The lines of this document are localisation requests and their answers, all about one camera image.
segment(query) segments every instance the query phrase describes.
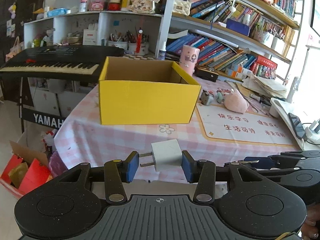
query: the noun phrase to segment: human hand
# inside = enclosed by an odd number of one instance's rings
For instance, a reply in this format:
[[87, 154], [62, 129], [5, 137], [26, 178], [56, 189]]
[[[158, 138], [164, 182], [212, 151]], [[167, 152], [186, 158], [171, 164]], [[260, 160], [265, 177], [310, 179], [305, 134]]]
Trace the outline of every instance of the human hand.
[[307, 208], [307, 218], [304, 221], [301, 233], [303, 240], [317, 239], [319, 236], [316, 222], [320, 220], [320, 204]]

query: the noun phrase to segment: floor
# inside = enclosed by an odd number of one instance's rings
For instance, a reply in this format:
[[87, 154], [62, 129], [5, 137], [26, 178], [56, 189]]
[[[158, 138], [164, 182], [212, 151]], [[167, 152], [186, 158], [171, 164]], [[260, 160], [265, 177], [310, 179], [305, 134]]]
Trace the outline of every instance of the floor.
[[[21, 136], [18, 107], [15, 103], [5, 101], [0, 103], [0, 174], [9, 161], [12, 153], [9, 140], [17, 141]], [[193, 197], [196, 185], [153, 181], [148, 183], [143, 180], [134, 180], [130, 184], [124, 184], [128, 196], [131, 194], [189, 194]], [[103, 183], [95, 183], [93, 192], [100, 198], [104, 198]], [[216, 189], [216, 197], [225, 192]], [[17, 200], [0, 184], [0, 239], [18, 240], [21, 232], [14, 219], [13, 211]]]

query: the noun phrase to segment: paper stack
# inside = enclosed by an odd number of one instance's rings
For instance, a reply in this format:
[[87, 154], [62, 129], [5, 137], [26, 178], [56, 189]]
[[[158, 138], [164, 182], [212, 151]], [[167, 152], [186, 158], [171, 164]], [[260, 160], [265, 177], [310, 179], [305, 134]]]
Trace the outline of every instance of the paper stack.
[[257, 77], [253, 74], [247, 79], [245, 79], [242, 85], [245, 88], [248, 88], [254, 92], [257, 92], [261, 95], [264, 95], [270, 98], [271, 97], [285, 98], [287, 94], [287, 87], [280, 84], [276, 80]]

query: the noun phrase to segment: dark door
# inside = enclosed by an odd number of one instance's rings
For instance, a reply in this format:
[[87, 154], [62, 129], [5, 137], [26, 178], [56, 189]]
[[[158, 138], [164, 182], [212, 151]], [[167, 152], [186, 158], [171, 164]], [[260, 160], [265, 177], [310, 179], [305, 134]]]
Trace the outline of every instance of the dark door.
[[[6, 36], [6, 22], [11, 19], [8, 8], [14, 2], [16, 2], [17, 9], [16, 17], [12, 20], [12, 24], [16, 24], [16, 33], [15, 37], [11, 38]], [[36, 15], [32, 12], [42, 8], [42, 5], [43, 0], [0, 0], [0, 65], [5, 62], [5, 55], [10, 52], [17, 35], [20, 41], [23, 41], [23, 24], [21, 23], [35, 20]], [[5, 100], [19, 101], [20, 78], [3, 78], [1, 86]], [[23, 94], [23, 103], [33, 106], [27, 78], [24, 78]]]

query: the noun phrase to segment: cabinet door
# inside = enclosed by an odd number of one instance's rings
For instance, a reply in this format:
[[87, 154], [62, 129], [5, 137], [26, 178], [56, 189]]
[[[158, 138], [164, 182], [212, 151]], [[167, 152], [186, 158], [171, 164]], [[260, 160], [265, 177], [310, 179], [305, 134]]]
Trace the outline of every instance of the cabinet door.
[[48, 114], [59, 114], [56, 95], [41, 88], [30, 87], [31, 95], [33, 96], [33, 104], [36, 111], [40, 111]]
[[58, 94], [61, 114], [67, 117], [87, 94], [64, 91]]

